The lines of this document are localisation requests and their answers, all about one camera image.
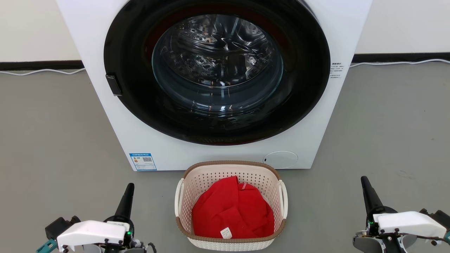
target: cable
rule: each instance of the cable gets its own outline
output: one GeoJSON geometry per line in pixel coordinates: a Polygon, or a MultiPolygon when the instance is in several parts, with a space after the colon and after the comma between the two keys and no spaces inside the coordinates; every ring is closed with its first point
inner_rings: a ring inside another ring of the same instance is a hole
{"type": "Polygon", "coordinates": [[[31,74],[34,74],[34,73],[38,73],[38,72],[51,71],[51,72],[56,72],[56,73],[61,73],[61,74],[66,74],[66,75],[72,75],[72,74],[81,72],[83,70],[86,70],[86,68],[81,68],[81,69],[75,70],[74,72],[64,72],[64,71],[60,71],[60,70],[46,68],[46,69],[40,69],[40,70],[36,70],[36,71],[31,71],[31,72],[28,72],[28,73],[25,73],[25,74],[17,74],[17,73],[5,72],[5,71],[0,71],[0,73],[2,73],[2,74],[9,74],[9,75],[13,75],[13,76],[28,76],[28,75],[31,75],[31,74]]]}
{"type": "MultiPolygon", "coordinates": [[[[350,67],[356,67],[356,66],[360,66],[360,65],[372,65],[372,66],[383,66],[383,65],[396,65],[396,64],[421,64],[421,63],[428,63],[428,62],[443,62],[443,63],[448,63],[450,64],[450,61],[444,60],[444,59],[430,59],[430,60],[424,60],[424,61],[420,61],[420,62],[392,62],[392,63],[357,63],[357,64],[353,64],[350,67]]],[[[66,75],[72,75],[72,74],[76,74],[78,72],[81,72],[83,70],[86,70],[86,68],[81,68],[78,70],[75,70],[74,72],[64,72],[64,71],[60,71],[60,70],[55,70],[55,69],[40,69],[40,70],[36,70],[36,71],[31,71],[28,73],[24,73],[24,74],[17,74],[17,73],[11,73],[11,72],[6,72],[6,71],[0,71],[0,73],[2,74],[9,74],[9,75],[13,75],[13,76],[28,76],[34,73],[39,73],[39,72],[44,72],[44,71],[51,71],[51,72],[56,72],[56,73],[61,73],[61,74],[66,74],[66,75]]]]}
{"type": "Polygon", "coordinates": [[[147,250],[147,249],[149,248],[149,246],[152,247],[153,253],[156,253],[156,247],[155,247],[155,245],[154,245],[153,243],[149,243],[149,244],[147,245],[147,247],[145,247],[145,251],[146,251],[146,252],[149,252],[149,251],[147,250]]]}
{"type": "Polygon", "coordinates": [[[447,243],[448,245],[450,245],[450,242],[444,238],[440,238],[440,237],[427,237],[427,236],[417,236],[417,238],[421,238],[421,239],[427,239],[427,240],[435,240],[435,241],[443,241],[445,243],[447,243]]]}
{"type": "Polygon", "coordinates": [[[424,60],[420,62],[393,62],[393,63],[357,63],[353,64],[350,67],[356,67],[360,65],[373,65],[373,66],[382,66],[382,65],[394,65],[394,64],[421,64],[421,63],[428,63],[428,62],[443,62],[450,64],[450,61],[444,60],[444,59],[430,59],[430,60],[424,60]]]}

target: white tag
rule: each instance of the white tag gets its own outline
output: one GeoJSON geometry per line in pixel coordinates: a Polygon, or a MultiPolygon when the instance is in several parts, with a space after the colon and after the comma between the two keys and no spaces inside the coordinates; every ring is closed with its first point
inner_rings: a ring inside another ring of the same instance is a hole
{"type": "Polygon", "coordinates": [[[224,239],[231,239],[231,237],[233,237],[231,234],[231,231],[228,227],[225,228],[224,230],[222,230],[220,233],[222,234],[222,237],[224,239]]]}

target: red garment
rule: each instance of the red garment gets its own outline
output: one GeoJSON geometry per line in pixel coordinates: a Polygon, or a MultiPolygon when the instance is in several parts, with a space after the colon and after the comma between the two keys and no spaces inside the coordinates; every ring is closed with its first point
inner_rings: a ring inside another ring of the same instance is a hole
{"type": "Polygon", "coordinates": [[[274,213],[251,184],[238,184],[236,176],[221,179],[203,193],[192,209],[195,235],[223,238],[227,227],[232,238],[259,238],[274,233],[274,213]]]}

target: black baseboard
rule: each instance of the black baseboard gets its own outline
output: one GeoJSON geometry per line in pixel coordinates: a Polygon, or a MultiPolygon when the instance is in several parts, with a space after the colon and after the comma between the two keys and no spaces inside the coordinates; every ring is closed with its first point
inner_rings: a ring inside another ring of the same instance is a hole
{"type": "Polygon", "coordinates": [[[431,59],[450,61],[450,53],[412,53],[412,54],[355,54],[352,63],[390,63],[390,62],[420,62],[431,59]]]}
{"type": "MultiPolygon", "coordinates": [[[[355,54],[352,63],[373,62],[419,62],[429,59],[450,60],[450,52],[412,53],[412,54],[355,54]]],[[[81,61],[43,61],[43,62],[4,62],[0,63],[0,71],[38,70],[38,69],[80,69],[81,61]]]]}
{"type": "Polygon", "coordinates": [[[38,70],[38,69],[80,69],[81,61],[43,61],[43,62],[6,62],[0,63],[0,71],[38,70]]]}

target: washing machine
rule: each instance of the washing machine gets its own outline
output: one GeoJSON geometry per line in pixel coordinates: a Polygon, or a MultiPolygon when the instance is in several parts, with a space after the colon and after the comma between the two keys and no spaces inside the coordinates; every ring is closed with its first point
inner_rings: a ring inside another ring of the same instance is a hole
{"type": "Polygon", "coordinates": [[[371,0],[57,0],[135,171],[311,168],[371,0]]]}

